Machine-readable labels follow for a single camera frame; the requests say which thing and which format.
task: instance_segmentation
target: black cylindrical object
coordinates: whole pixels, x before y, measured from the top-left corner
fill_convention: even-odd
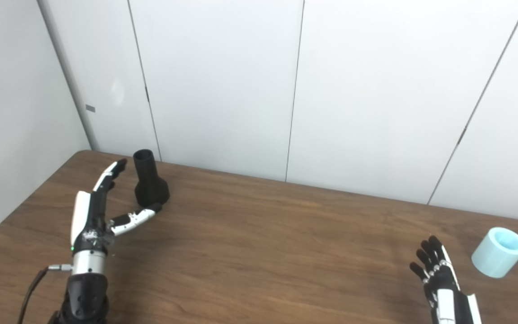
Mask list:
[[[135,187],[135,197],[141,207],[153,203],[163,205],[169,199],[169,186],[164,179],[157,175],[155,158],[151,150],[138,150],[133,154],[135,169],[139,182]]]

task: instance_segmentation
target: wooden table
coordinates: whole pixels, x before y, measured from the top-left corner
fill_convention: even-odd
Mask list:
[[[0,225],[0,323],[14,323],[42,267],[71,260],[76,192],[90,191],[112,154],[75,154]],[[137,209],[132,159],[107,217]],[[484,323],[518,324],[518,264],[491,279],[470,255],[492,226],[518,220],[328,189],[158,164],[171,199],[117,237],[107,259],[111,324],[429,324],[408,268],[421,240],[446,245]],[[36,289],[25,323],[62,301],[66,273]]]

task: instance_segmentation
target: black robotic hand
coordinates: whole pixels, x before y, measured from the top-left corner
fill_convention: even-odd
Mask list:
[[[433,324],[481,324],[477,299],[461,292],[451,260],[438,238],[430,236],[421,242],[417,257],[425,269],[415,262],[409,267],[423,281]]]

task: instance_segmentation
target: light blue cup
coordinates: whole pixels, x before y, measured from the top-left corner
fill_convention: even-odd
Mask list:
[[[493,227],[473,252],[471,260],[484,275],[504,277],[518,261],[518,234],[510,229]]]

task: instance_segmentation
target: white wall panel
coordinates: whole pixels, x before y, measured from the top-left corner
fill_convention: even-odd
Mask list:
[[[127,1],[39,1],[94,149],[159,159]]]
[[[287,180],[427,203],[518,0],[308,0]]]
[[[431,204],[518,218],[518,28]]]
[[[132,0],[166,162],[285,178],[302,0]]]
[[[32,0],[0,0],[0,222],[78,150],[89,149]]]

